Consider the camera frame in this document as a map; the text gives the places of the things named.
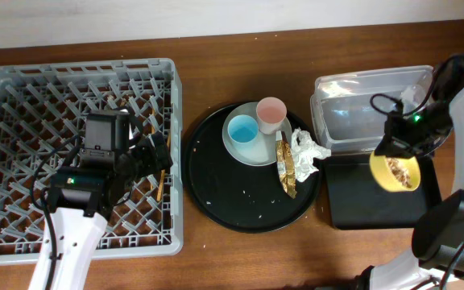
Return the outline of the light blue plastic cup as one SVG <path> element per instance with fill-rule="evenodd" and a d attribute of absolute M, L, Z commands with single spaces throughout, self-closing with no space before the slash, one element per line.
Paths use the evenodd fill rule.
<path fill-rule="evenodd" d="M 227 125 L 227 134 L 238 150 L 252 148 L 259 134 L 259 126 L 255 119 L 246 114 L 233 117 Z"/>

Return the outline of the food scraps pile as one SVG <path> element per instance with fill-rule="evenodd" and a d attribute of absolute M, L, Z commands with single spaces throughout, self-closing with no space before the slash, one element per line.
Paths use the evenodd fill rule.
<path fill-rule="evenodd" d="M 386 158 L 386 164 L 393 176 L 406 188 L 411 188 L 411 177 L 408 169 L 397 158 Z"/>

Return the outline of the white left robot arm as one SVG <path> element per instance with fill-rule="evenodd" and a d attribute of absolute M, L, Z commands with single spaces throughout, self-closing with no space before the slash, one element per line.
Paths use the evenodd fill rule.
<path fill-rule="evenodd" d="M 31 289 L 82 289 L 114 208 L 137 179 L 172 166 L 163 134 L 144 135 L 126 106 L 90 111 L 85 133 L 67 142 L 73 149 L 31 199 L 45 218 Z"/>

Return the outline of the brown Nescafe Gold sachet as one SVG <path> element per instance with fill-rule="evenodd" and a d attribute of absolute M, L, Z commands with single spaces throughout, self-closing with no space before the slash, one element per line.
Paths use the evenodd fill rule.
<path fill-rule="evenodd" d="M 276 165 L 283 190 L 292 199 L 296 198 L 296 174 L 291 149 L 281 130 L 275 133 Z"/>

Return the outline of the yellow plastic bowl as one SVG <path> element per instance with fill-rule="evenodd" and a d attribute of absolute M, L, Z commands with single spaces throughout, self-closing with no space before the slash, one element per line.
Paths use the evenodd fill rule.
<path fill-rule="evenodd" d="M 421 183 L 421 171 L 415 157 L 411 159 L 397 158 L 400 160 L 404 166 L 408 169 L 409 175 L 411 177 L 411 188 L 404 187 L 391 173 L 389 167 L 386 164 L 386 158 L 395 158 L 395 157 L 386 157 L 385 155 L 376 155 L 374 152 L 370 154 L 369 166 L 372 173 L 372 176 L 375 178 L 375 181 L 379 184 L 380 187 L 385 189 L 388 192 L 411 192 L 418 188 Z"/>

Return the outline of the white tissue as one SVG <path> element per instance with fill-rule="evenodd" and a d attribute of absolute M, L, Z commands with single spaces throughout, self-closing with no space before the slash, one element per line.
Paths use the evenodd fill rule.
<path fill-rule="evenodd" d="M 315 160 L 325 160 L 332 151 L 318 145 L 306 130 L 296 128 L 291 137 L 291 154 L 295 167 L 296 180 L 303 183 L 320 169 L 314 165 Z"/>

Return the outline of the pink plastic cup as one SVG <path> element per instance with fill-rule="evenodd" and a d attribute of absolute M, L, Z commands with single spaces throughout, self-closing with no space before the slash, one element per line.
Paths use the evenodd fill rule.
<path fill-rule="evenodd" d="M 276 97 L 265 97 L 255 109 L 259 130 L 270 135 L 279 130 L 287 115 L 286 105 Z"/>

